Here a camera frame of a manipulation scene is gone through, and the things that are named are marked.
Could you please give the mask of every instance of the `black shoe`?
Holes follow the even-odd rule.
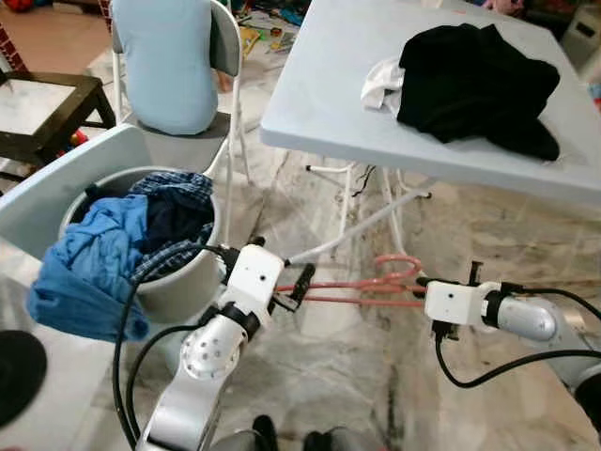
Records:
[[[315,430],[310,432],[304,438],[302,451],[331,451],[331,435],[321,434]]]
[[[278,437],[271,418],[267,415],[257,416],[253,421],[253,430],[257,431],[263,438],[263,440],[261,440],[263,443],[262,447],[258,446],[259,449],[265,449],[265,451],[279,451]]]

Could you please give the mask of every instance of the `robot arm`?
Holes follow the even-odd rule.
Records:
[[[568,323],[557,305],[541,297],[520,299],[500,283],[428,282],[424,309],[435,327],[487,325],[516,334],[534,350],[599,350]],[[567,356],[547,362],[601,432],[601,359]]]
[[[136,451],[208,449],[223,389],[245,345],[259,328],[270,325],[272,294],[284,262],[257,245],[235,252],[219,313],[184,340],[176,376],[162,393]],[[305,269],[301,279],[310,278],[314,270]],[[297,308],[300,300],[287,298],[286,308]]]

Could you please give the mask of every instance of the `white chair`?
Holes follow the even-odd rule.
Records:
[[[98,179],[129,167],[151,164],[144,137],[129,125],[120,125],[49,163],[0,197],[0,237],[41,260],[56,242],[65,211],[84,188]],[[14,273],[7,271],[7,276]],[[13,311],[23,312],[29,281],[0,289],[0,298],[19,296]],[[3,309],[5,299],[0,299]],[[32,434],[34,425],[53,431],[53,444],[67,449],[77,433],[81,412],[89,407],[113,355],[107,342],[64,334],[28,321],[12,327],[32,332],[42,342],[48,357],[46,379],[32,404],[18,419],[2,429],[2,443],[18,443],[23,449],[42,449],[43,439]],[[85,377],[81,376],[85,368]],[[68,406],[61,415],[57,409]]]
[[[122,118],[120,55],[123,48],[113,23],[113,77],[115,83],[115,109],[117,123],[124,120],[144,131],[146,145],[154,164],[179,167],[203,172],[214,177],[218,162],[227,149],[227,183],[225,193],[223,238],[229,239],[231,219],[232,178],[234,171],[234,143],[238,138],[241,147],[244,172],[251,182],[246,141],[240,106],[240,78],[242,68],[242,43],[236,19],[227,7],[211,0],[210,63],[211,67],[233,77],[231,115],[218,113],[211,126],[194,136],[171,136],[150,130],[129,115]]]

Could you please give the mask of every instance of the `clothing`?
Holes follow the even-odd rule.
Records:
[[[77,210],[73,212],[73,216],[71,217],[72,223],[81,223],[84,220],[85,214],[89,212],[91,205],[99,199],[103,199],[104,197],[125,197],[125,194],[120,191],[104,187],[101,188],[95,183],[87,186],[84,191],[85,200]]]
[[[217,111],[209,62],[209,0],[113,0],[137,118],[169,134],[197,134]]]
[[[139,280],[148,267],[172,250],[208,241],[214,220],[212,181],[208,177],[192,172],[153,172],[135,183],[130,192],[148,196],[145,254],[135,270],[134,280]],[[186,251],[170,257],[143,281],[179,270],[198,252]]]
[[[131,294],[130,276],[142,258],[146,237],[144,195],[103,198],[80,224],[44,256],[27,299],[37,322],[63,332],[115,341],[123,304]],[[148,324],[137,304],[131,308],[125,338],[140,340]]]
[[[398,57],[378,62],[365,77],[361,91],[363,108],[379,110],[385,106],[396,117],[401,107],[404,75],[405,70],[398,67]]]
[[[214,218],[212,181],[192,172],[153,172],[130,188],[148,196],[148,232],[143,248],[154,253],[167,242],[196,241]]]
[[[397,120],[446,143],[482,135],[544,160],[559,145],[538,121],[560,81],[545,61],[529,59],[503,40],[494,25],[443,25],[405,45]]]
[[[142,275],[146,270],[158,262],[162,261],[162,264],[157,268],[149,272],[141,281],[142,282],[150,282],[152,280],[160,279],[166,275],[171,274],[177,270],[180,270],[188,263],[190,263],[194,258],[198,255],[200,251],[182,251],[179,254],[175,254],[167,258],[165,261],[163,259],[165,256],[170,254],[171,252],[175,252],[177,249],[185,249],[188,246],[199,243],[206,243],[208,241],[208,237],[213,230],[213,223],[208,223],[203,225],[201,233],[198,237],[198,241],[191,240],[183,240],[178,242],[169,241],[159,249],[157,249],[152,254],[145,254],[140,261],[140,264],[136,267],[135,272],[132,276],[132,281],[138,282],[142,278]]]

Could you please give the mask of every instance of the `white cloth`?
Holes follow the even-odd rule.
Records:
[[[405,70],[398,67],[398,56],[377,63],[365,77],[361,90],[363,108],[386,107],[395,117],[401,107],[401,87]]]

